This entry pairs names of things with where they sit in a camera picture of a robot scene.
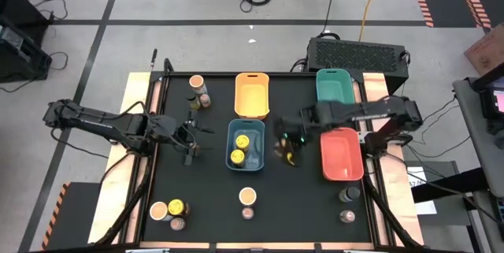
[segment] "wooden table frame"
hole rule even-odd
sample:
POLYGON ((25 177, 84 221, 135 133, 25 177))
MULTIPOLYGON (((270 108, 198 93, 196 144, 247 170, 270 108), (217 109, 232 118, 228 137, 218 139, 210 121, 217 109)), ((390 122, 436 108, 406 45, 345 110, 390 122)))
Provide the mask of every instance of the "wooden table frame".
MULTIPOLYGON (((128 83, 124 91, 123 102, 120 111, 126 110, 134 102, 146 102, 148 89, 150 86, 150 73, 130 73, 128 83)), ((369 101, 375 101, 388 95, 387 85, 384 75, 381 73, 364 73, 365 96, 369 101)), ((150 94, 150 112, 158 111, 159 95, 161 94, 161 81, 154 83, 153 92, 150 94)), ((354 83, 354 93, 357 102, 361 101, 361 92, 356 83, 354 83)), ((142 113, 141 106, 136 106, 130 113, 142 113)), ((372 121, 372 127, 378 130, 387 122, 387 119, 378 119, 372 121)), ((361 123, 361 130, 366 130, 365 124, 361 123)), ((112 146, 107 169, 125 154, 122 146, 112 146)), ((389 145, 387 151, 390 154, 402 158, 401 147, 389 145)), ((88 242, 95 242, 100 239, 115 222, 117 216, 124 209, 125 201, 128 196, 130 180, 132 179, 132 170, 134 168, 135 158, 131 155, 112 171, 103 182, 100 196, 94 214, 93 224, 88 242)), ((139 171, 136 177, 136 186, 138 187, 143 178, 146 165, 146 158, 139 161, 139 171)), ((370 171, 373 170, 373 164, 368 162, 370 171)), ((413 202, 413 196, 410 191, 410 184, 406 167, 401 162, 389 157, 380 159, 381 172, 384 179, 385 192, 387 193, 388 205, 399 220, 404 229, 419 244, 423 243, 420 225, 417 219, 417 212, 413 202)), ((375 174, 371 175, 372 181, 376 184, 375 174)), ((131 243, 135 240, 137 221, 141 213, 139 212, 140 202, 137 203, 132 211, 128 221, 128 230, 125 234, 125 241, 131 243)), ((387 230, 384 217, 375 204, 374 211, 376 215, 376 225, 378 228, 379 242, 382 245, 388 245, 387 230)), ((395 242, 401 245, 400 240, 395 236, 395 242)), ((163 247, 163 248, 209 248, 209 243, 179 243, 179 242, 141 242, 141 247, 163 247)), ((321 243, 323 250, 354 249, 365 250, 373 249, 371 243, 321 243)), ((315 243, 217 243, 217 249, 315 249, 315 243)))

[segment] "gray floor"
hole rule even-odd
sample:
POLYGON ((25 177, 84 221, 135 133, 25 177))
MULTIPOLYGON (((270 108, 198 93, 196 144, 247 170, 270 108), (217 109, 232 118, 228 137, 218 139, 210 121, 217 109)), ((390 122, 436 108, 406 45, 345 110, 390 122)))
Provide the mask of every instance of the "gray floor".
MULTIPOLYGON (((66 0, 69 19, 99 20, 108 0, 66 0)), ((323 20, 328 0, 272 0, 252 13, 239 11, 240 0, 116 0, 111 19, 125 20, 323 20)), ((333 0, 332 20, 360 20, 367 0, 333 0)), ((47 4, 62 15, 61 3, 47 4)), ((422 20, 417 0, 374 0, 369 20, 422 20)), ((130 72, 147 71, 152 50, 159 49, 158 66, 169 57, 179 71, 287 71, 303 57, 310 37, 321 26, 108 26, 89 81, 83 106, 110 112, 120 108, 130 72)), ((359 27, 329 27, 342 39, 357 40, 359 27)), ((50 101, 72 98, 86 64, 96 26, 57 25, 44 40, 46 52, 69 54, 69 67, 52 71, 49 79, 14 94, 0 91, 0 251, 17 251, 56 143, 41 118, 50 101)), ((483 32, 477 28, 367 27, 363 41, 400 44, 412 54, 410 79, 404 94, 415 99, 423 114, 431 113, 452 98, 451 83, 476 72, 463 51, 483 32)), ((54 64, 62 65, 55 57, 54 64)), ((14 87, 16 84, 2 85, 14 87)), ((426 135, 427 146, 415 145, 425 154, 438 154, 467 136, 458 109, 452 110, 426 135)), ((72 131, 69 142, 90 151, 108 154, 101 138, 72 131)), ((407 151, 406 157, 414 159, 407 151)), ((478 166, 470 142, 439 158, 455 160, 460 170, 478 166)), ((68 181, 99 181, 106 162, 73 149, 65 149, 48 195, 31 249, 40 248, 61 185, 68 181)), ((427 244, 439 249, 471 251, 465 229, 423 227, 427 244)))

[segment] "blue bin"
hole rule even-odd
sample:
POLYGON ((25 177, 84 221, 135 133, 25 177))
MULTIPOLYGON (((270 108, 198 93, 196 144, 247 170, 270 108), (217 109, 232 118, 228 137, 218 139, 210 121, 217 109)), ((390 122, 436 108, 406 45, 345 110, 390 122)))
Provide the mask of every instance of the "blue bin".
POLYGON ((258 171, 265 165, 265 124, 254 119, 235 119, 229 123, 228 145, 226 148, 226 166, 236 171, 258 171), (249 149, 245 153, 245 165, 236 167, 231 162, 231 153, 237 149, 236 137, 249 137, 249 149))

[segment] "cardboard box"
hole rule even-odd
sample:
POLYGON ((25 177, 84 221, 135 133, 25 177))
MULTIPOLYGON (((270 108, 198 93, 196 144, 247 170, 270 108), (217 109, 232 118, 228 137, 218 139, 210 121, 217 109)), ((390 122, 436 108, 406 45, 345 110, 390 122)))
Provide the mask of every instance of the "cardboard box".
POLYGON ((488 32, 464 54, 480 76, 488 73, 498 65, 504 65, 504 23, 488 32))

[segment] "plastic bin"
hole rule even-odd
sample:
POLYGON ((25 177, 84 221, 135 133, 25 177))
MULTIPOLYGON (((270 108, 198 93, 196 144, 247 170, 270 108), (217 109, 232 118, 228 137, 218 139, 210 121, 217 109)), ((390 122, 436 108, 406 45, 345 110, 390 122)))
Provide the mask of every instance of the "plastic bin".
POLYGON ((354 86, 344 69, 322 69, 317 72, 317 100, 355 103, 354 86))
POLYGON ((266 118, 269 113, 269 76, 265 73, 240 73, 235 82, 235 112, 243 119, 266 118))
POLYGON ((359 135, 337 128, 321 135, 322 172, 327 180, 354 181, 364 175, 359 135))
POLYGON ((235 119, 229 123, 228 145, 226 147, 226 166, 236 171, 258 171, 265 165, 265 124, 260 120, 235 119), (248 151, 245 153, 245 165, 240 168, 231 162, 231 153, 237 149, 236 137, 249 137, 248 151))

